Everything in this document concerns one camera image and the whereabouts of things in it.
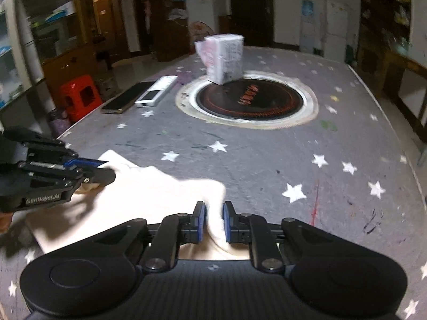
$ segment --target white towel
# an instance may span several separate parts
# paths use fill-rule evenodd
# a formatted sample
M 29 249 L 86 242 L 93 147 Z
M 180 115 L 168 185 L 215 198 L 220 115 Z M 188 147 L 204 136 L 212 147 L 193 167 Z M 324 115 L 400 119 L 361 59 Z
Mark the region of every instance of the white towel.
M 26 223 L 44 253 L 75 243 L 135 218 L 160 223 L 171 214 L 191 214 L 204 201 L 208 215 L 202 243 L 183 245 L 179 258 L 196 260 L 249 259 L 244 245 L 226 242 L 221 218 L 225 186 L 211 179 L 177 180 L 156 167 L 138 167 L 113 150 L 99 160 L 114 169 L 116 180 L 95 189 L 84 184 L 68 203 L 40 209 Z

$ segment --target white refrigerator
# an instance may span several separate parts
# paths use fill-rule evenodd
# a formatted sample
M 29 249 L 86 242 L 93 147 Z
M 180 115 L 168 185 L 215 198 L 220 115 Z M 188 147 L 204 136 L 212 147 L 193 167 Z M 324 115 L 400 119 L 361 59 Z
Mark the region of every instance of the white refrigerator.
M 344 62 L 349 12 L 338 2 L 326 0 L 323 52 L 326 59 Z

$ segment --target red stool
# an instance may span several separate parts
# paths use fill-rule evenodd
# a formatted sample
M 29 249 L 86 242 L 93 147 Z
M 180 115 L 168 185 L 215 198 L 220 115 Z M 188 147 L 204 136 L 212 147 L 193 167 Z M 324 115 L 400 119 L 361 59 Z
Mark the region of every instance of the red stool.
M 61 85 L 61 93 L 72 122 L 79 121 L 102 104 L 98 90 L 88 74 Z

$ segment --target white remote control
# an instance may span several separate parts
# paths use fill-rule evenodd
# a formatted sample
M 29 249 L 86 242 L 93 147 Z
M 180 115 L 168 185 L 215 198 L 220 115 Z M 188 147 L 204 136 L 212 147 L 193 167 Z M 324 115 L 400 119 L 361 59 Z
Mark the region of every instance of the white remote control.
M 157 80 L 136 101 L 137 107 L 154 107 L 160 99 L 173 87 L 178 76 L 163 76 Z

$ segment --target person's hand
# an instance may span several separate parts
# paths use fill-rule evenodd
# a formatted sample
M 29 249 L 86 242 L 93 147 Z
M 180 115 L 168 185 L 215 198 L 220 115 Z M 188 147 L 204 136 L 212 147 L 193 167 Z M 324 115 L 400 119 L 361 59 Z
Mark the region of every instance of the person's hand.
M 0 233 L 5 233 L 12 222 L 13 213 L 0 213 Z

